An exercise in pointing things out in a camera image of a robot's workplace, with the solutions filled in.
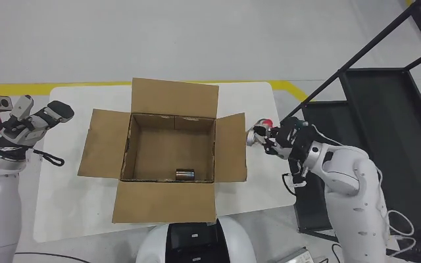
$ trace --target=red object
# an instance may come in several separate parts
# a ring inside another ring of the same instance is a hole
[[[271,128],[274,126],[274,122],[271,119],[266,119],[266,120],[262,121],[262,124],[267,124]]]

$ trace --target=yellow line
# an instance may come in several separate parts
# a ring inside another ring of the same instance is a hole
[[[297,86],[286,80],[207,80],[189,81],[196,83],[232,83],[232,82],[268,82],[274,90],[285,90],[292,94],[299,101],[303,101],[307,95]],[[36,84],[0,84],[0,95],[21,96],[21,95],[49,95],[55,87],[80,87],[80,86],[108,86],[108,85],[130,85],[131,82],[77,82],[77,83],[36,83]]]

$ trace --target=battery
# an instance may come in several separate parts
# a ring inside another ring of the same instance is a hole
[[[177,169],[176,180],[177,181],[194,181],[195,170],[194,169]]]

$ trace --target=cable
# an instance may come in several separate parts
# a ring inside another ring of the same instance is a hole
[[[29,146],[26,146],[26,145],[18,145],[18,147],[26,149],[26,150],[32,150],[35,154],[41,155],[42,158],[49,161],[51,164],[53,164],[55,166],[63,166],[64,165],[64,160],[62,158],[56,157],[54,155],[50,155],[49,153],[45,153],[45,152],[37,150],[37,149],[33,149],[33,148],[31,148]],[[14,155],[8,153],[7,151],[3,151],[3,150],[0,150],[0,155],[3,155],[7,158],[16,158]]]
[[[39,254],[39,255],[44,255],[44,256],[57,256],[59,258],[69,258],[69,259],[73,259],[73,260],[80,261],[83,263],[91,263],[89,261],[86,261],[80,258],[74,258],[73,256],[65,256],[61,254],[50,254],[50,253],[40,253],[40,252],[16,252],[15,254]]]
[[[337,256],[336,252],[335,252],[335,247],[341,247],[340,244],[334,243],[332,244],[331,248],[332,248],[332,252],[334,253],[337,263],[341,263],[341,261],[339,260],[339,257]]]
[[[381,193],[380,191],[382,190],[382,182],[383,182],[383,173],[382,173],[382,171],[376,166],[376,169],[377,169],[377,172],[379,173],[379,175],[380,175],[380,179],[379,179],[379,194]],[[399,211],[396,211],[396,210],[389,210],[389,211],[387,211],[387,214],[386,214],[386,218],[389,218],[389,215],[391,214],[391,213],[396,213],[396,214],[398,214],[398,215],[400,215],[400,216],[402,216],[403,217],[403,219],[405,219],[407,222],[408,222],[408,224],[409,224],[409,226],[410,226],[410,228],[411,228],[411,230],[410,230],[410,232],[409,233],[403,233],[402,231],[399,231],[399,230],[397,230],[397,229],[395,229],[393,226],[391,226],[390,225],[390,222],[389,222],[389,220],[387,221],[387,226],[390,228],[390,229],[392,229],[393,231],[395,231],[396,233],[398,233],[399,235],[396,235],[395,236],[395,238],[397,239],[397,240],[402,240],[402,239],[410,239],[410,240],[412,240],[413,242],[412,242],[412,244],[410,245],[410,246],[408,246],[408,247],[406,247],[406,248],[404,248],[404,249],[401,249],[401,250],[399,250],[399,251],[397,251],[397,252],[394,252],[393,254],[390,254],[389,256],[390,257],[394,257],[394,256],[396,256],[397,254],[401,254],[402,252],[405,252],[405,251],[409,251],[409,250],[411,250],[413,247],[415,247],[415,244],[416,244],[416,239],[415,238],[413,238],[413,237],[409,237],[410,235],[413,235],[414,234],[414,232],[415,232],[415,228],[414,228],[414,225],[412,224],[412,222],[409,220],[409,218],[407,218],[404,214],[402,214],[401,212],[399,212]]]
[[[318,131],[317,127],[316,127],[314,124],[311,124],[311,126],[313,126],[313,128],[316,130],[316,132],[317,132],[320,136],[322,136],[324,139],[327,139],[327,140],[332,141],[332,142],[334,142],[334,143],[336,143],[336,144],[338,144],[338,145],[343,146],[343,144],[342,144],[342,143],[338,143],[337,141],[335,141],[335,140],[333,140],[333,139],[330,139],[329,137],[326,137],[323,133],[321,133],[320,131]]]
[[[285,177],[288,176],[289,174],[282,174],[282,181],[284,183],[285,188],[288,190],[288,192],[290,194],[292,194],[293,196],[297,196],[293,191],[291,191],[291,189],[288,187],[286,181],[285,181]]]
[[[390,255],[389,255],[390,257],[396,256],[397,254],[401,254],[401,253],[403,253],[403,252],[405,252],[405,251],[409,251],[409,250],[411,250],[413,247],[415,247],[416,240],[415,240],[415,238],[413,238],[413,237],[402,237],[402,236],[398,235],[398,236],[396,236],[395,238],[396,238],[396,239],[400,239],[400,240],[402,240],[402,239],[410,239],[410,240],[412,240],[413,242],[412,242],[412,244],[411,244],[410,246],[408,246],[407,248],[401,249],[401,250],[399,250],[399,251],[397,251],[397,252],[394,252],[393,254],[390,254]]]
[[[396,233],[398,233],[398,234],[400,234],[400,235],[404,235],[405,237],[408,237],[408,236],[410,236],[410,235],[414,235],[414,233],[415,233],[415,229],[414,229],[414,225],[412,224],[412,222],[406,217],[406,216],[404,216],[401,212],[399,212],[399,211],[396,211],[396,210],[389,210],[389,211],[387,211],[387,217],[391,214],[391,213],[396,213],[396,214],[398,214],[398,215],[400,215],[400,216],[402,216],[407,222],[408,222],[408,224],[409,224],[409,226],[410,226],[410,228],[411,228],[411,230],[410,230],[410,233],[403,233],[403,232],[401,232],[401,231],[399,231],[399,230],[397,230],[397,229],[395,229],[393,226],[391,226],[390,224],[389,224],[389,227],[390,227],[390,229],[392,229],[394,232],[396,232]]]

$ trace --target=camera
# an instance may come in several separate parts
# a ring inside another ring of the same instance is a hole
[[[0,112],[11,111],[13,109],[10,97],[0,96]]]

